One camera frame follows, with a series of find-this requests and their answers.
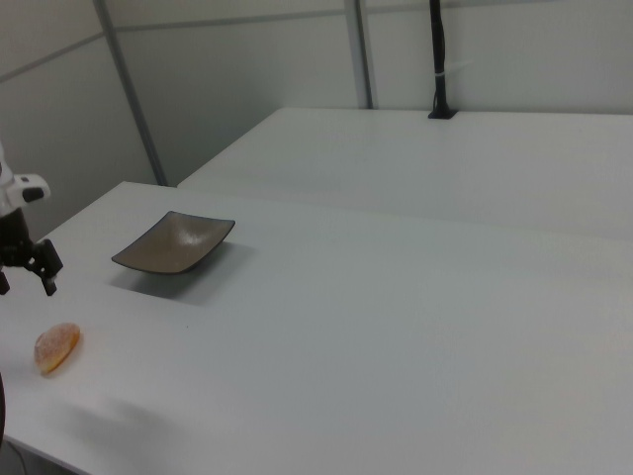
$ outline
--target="white table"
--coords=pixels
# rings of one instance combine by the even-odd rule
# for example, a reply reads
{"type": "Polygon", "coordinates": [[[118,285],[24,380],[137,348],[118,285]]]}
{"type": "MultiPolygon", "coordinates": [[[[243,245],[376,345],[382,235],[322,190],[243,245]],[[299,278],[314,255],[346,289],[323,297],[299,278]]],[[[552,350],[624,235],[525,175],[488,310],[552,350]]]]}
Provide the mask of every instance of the white table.
{"type": "Polygon", "coordinates": [[[100,474],[619,474],[633,242],[123,184],[0,299],[7,434],[100,474]],[[189,275],[110,256],[169,211],[236,219],[189,275]],[[40,376],[40,332],[81,347],[40,376]]]}
{"type": "Polygon", "coordinates": [[[633,116],[283,109],[179,187],[633,239],[633,116]]]}

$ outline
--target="black cable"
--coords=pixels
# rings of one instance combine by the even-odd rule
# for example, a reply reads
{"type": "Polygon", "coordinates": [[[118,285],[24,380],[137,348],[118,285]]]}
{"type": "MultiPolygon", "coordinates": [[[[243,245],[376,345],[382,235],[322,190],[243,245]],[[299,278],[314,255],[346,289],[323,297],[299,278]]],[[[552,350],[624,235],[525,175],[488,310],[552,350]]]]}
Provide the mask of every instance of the black cable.
{"type": "Polygon", "coordinates": [[[4,386],[2,385],[2,374],[0,374],[0,447],[4,438],[4,418],[7,408],[4,403],[4,386]]]}
{"type": "Polygon", "coordinates": [[[442,64],[444,64],[446,62],[446,36],[444,35],[444,24],[442,22],[439,22],[439,24],[442,27],[442,64]]]}
{"type": "Polygon", "coordinates": [[[23,475],[29,475],[28,472],[27,472],[27,464],[24,461],[24,456],[22,455],[22,452],[20,450],[18,450],[18,447],[16,447],[13,443],[11,443],[9,441],[5,441],[5,443],[9,447],[11,447],[14,452],[16,452],[16,455],[18,455],[18,458],[20,459],[20,465],[22,466],[22,474],[23,475]]]}

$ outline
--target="floor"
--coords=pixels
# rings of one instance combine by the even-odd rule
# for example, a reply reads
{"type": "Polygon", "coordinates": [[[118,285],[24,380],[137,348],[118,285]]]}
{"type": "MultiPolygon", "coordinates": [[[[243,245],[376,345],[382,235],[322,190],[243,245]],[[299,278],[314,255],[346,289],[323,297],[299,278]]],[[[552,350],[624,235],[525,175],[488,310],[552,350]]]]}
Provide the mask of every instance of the floor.
{"type": "Polygon", "coordinates": [[[74,475],[73,472],[55,465],[43,458],[16,447],[24,458],[25,469],[22,468],[19,455],[8,443],[0,447],[0,474],[2,475],[74,475]]]}

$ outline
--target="brown plate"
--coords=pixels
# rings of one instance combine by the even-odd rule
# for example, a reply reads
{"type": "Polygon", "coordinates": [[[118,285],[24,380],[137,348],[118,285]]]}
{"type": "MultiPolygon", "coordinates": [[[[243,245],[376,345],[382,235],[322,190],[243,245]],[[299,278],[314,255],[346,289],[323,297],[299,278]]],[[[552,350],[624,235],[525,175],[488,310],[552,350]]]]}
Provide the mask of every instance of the brown plate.
{"type": "Polygon", "coordinates": [[[233,226],[235,221],[170,211],[112,260],[143,272],[180,274],[218,247],[233,226]]]}

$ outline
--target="table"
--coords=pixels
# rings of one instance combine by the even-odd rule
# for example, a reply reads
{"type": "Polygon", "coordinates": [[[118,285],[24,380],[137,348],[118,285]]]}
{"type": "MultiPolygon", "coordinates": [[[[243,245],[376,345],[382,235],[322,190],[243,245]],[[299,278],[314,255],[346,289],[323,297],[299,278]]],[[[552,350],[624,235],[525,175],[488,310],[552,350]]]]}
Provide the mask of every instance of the table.
{"type": "Polygon", "coordinates": [[[179,188],[633,239],[633,117],[282,109],[179,188]]]}
{"type": "Polygon", "coordinates": [[[7,435],[100,474],[615,474],[633,466],[633,242],[122,184],[8,270],[7,435]],[[110,256],[235,219],[193,273],[110,256]],[[83,328],[50,377],[32,360],[83,328]]]}

